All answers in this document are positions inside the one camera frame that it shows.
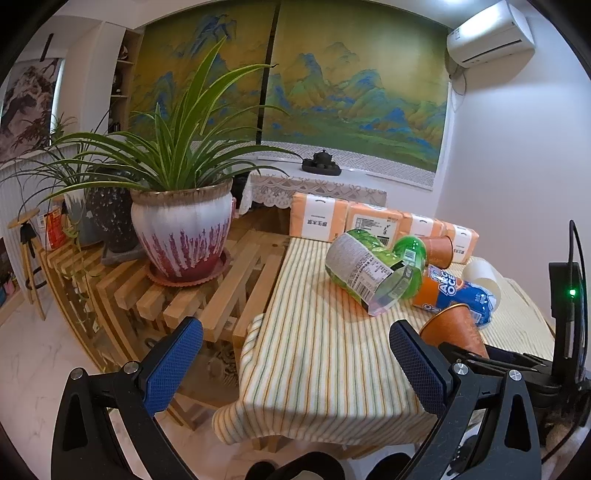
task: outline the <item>wooden slatted table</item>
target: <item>wooden slatted table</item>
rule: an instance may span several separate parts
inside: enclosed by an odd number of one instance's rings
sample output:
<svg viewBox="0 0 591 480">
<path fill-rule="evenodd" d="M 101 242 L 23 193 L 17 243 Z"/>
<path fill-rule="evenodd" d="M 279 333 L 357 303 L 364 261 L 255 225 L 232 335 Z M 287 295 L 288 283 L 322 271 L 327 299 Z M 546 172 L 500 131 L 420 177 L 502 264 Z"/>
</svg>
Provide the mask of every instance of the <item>wooden slatted table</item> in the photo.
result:
<svg viewBox="0 0 591 480">
<path fill-rule="evenodd" d="M 231 362 L 240 358 L 248 326 L 267 307 L 288 242 L 285 235 L 230 229 L 229 269 L 189 288 L 153 283 L 147 276 L 147 259 L 106 267 L 100 263 L 102 247 L 79 251 L 68 243 L 52 252 L 38 247 L 64 317 L 102 371 L 142 360 L 186 316 L 201 321 L 209 350 L 202 348 L 168 409 L 176 422 L 195 429 L 195 415 L 189 413 L 193 409 L 183 409 L 178 395 L 184 397 L 183 404 L 206 408 L 237 399 L 238 374 L 234 383 L 216 386 L 208 377 L 212 358 L 201 353 L 225 350 L 233 354 Z"/>
</svg>

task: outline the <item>barcode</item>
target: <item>barcode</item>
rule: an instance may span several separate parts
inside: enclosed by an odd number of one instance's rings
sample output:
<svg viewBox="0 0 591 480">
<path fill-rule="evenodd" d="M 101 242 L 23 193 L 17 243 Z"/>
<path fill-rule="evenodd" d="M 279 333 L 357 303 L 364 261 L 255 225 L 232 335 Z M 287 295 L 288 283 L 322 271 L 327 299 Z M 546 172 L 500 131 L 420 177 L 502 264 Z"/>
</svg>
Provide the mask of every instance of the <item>barcode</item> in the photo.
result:
<svg viewBox="0 0 591 480">
<path fill-rule="evenodd" d="M 365 285 L 362 284 L 358 284 L 357 285 L 357 294 L 365 300 L 365 302 L 367 303 L 367 301 L 369 300 L 369 297 L 371 296 L 371 290 L 369 288 L 367 288 Z"/>
<path fill-rule="evenodd" d="M 406 249 L 402 259 L 413 264 L 416 257 L 417 254 L 414 251 Z"/>
</svg>

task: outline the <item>wall mural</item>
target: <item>wall mural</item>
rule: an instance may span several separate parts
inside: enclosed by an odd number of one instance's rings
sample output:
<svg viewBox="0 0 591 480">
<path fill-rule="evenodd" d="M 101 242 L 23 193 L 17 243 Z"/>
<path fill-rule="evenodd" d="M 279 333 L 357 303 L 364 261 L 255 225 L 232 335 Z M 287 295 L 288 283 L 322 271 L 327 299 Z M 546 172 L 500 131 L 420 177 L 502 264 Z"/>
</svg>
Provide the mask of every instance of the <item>wall mural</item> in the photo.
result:
<svg viewBox="0 0 591 480">
<path fill-rule="evenodd" d="M 216 60 L 217 75 L 264 63 L 272 41 L 270 63 L 276 66 L 268 84 L 261 86 L 262 74 L 245 77 L 224 96 L 228 108 L 212 123 L 233 107 L 256 105 L 266 88 L 266 103 L 290 116 L 265 111 L 264 143 L 306 156 L 324 147 L 342 166 L 432 186 L 447 107 L 447 27 L 360 0 L 281 0 L 273 41 L 275 5 L 220 2 L 149 25 L 132 110 L 153 111 L 158 102 L 168 111 L 204 52 L 223 35 L 229 41 Z M 136 133 L 152 134 L 141 117 L 130 123 Z M 248 125 L 256 123 L 253 112 Z M 254 140 L 255 135 L 240 138 Z"/>
<path fill-rule="evenodd" d="M 49 145 L 60 59 L 14 64 L 0 119 L 0 163 Z"/>
<path fill-rule="evenodd" d="M 135 69 L 131 111 L 153 112 L 158 102 L 164 113 L 180 98 L 206 53 L 224 36 L 211 84 L 220 75 L 252 63 L 265 63 L 275 2 L 221 2 L 193 8 L 146 27 Z M 222 108 L 210 119 L 213 125 L 237 109 L 259 105 L 262 71 L 246 75 L 223 95 Z M 242 116 L 240 125 L 256 128 L 258 113 Z M 154 135 L 144 116 L 130 118 L 130 130 L 145 137 Z M 236 137 L 255 139 L 255 131 Z"/>
<path fill-rule="evenodd" d="M 340 0 L 284 0 L 263 139 L 319 145 L 435 172 L 448 78 L 447 28 Z"/>
</svg>

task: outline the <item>lace tablecloth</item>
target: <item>lace tablecloth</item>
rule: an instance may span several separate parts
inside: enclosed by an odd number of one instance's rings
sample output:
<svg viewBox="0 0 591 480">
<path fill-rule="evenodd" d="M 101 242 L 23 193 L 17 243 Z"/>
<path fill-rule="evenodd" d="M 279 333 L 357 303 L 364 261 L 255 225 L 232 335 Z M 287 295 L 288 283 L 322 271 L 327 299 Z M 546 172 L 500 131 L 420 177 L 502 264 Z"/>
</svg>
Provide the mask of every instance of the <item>lace tablecloth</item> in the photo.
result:
<svg viewBox="0 0 591 480">
<path fill-rule="evenodd" d="M 289 208 L 295 192 L 386 206 L 386 192 L 361 185 L 359 173 L 343 170 L 338 177 L 329 177 L 305 172 L 296 164 L 286 164 L 281 168 L 289 176 L 265 168 L 261 169 L 260 174 L 251 172 L 242 193 L 238 210 L 240 215 L 248 211 L 252 202 L 268 207 Z"/>
</svg>

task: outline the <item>table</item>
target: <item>table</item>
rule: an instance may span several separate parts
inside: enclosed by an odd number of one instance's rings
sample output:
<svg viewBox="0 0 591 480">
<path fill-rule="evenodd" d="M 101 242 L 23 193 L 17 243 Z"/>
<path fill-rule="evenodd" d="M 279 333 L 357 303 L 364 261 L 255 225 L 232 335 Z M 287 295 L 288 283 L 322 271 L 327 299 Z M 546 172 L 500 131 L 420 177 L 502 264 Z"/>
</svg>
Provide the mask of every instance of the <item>table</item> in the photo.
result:
<svg viewBox="0 0 591 480">
<path fill-rule="evenodd" d="M 386 191 L 359 184 L 363 173 L 343 169 L 338 177 L 315 175 L 305 172 L 299 164 L 282 163 L 280 167 L 288 176 L 277 170 L 262 168 L 260 174 L 253 171 L 246 180 L 238 213 L 244 215 L 252 202 L 282 209 L 291 206 L 295 192 L 332 197 L 350 202 L 386 206 Z"/>
<path fill-rule="evenodd" d="M 430 318 L 409 301 L 369 317 L 324 270 L 330 244 L 293 238 L 265 316 L 248 329 L 236 402 L 212 419 L 227 444 L 282 435 L 311 442 L 385 446 L 421 442 L 426 413 L 392 355 L 388 332 Z M 449 269 L 461 276 L 463 265 Z M 553 337 L 521 288 L 501 279 L 502 300 L 486 343 L 552 358 Z"/>
</svg>

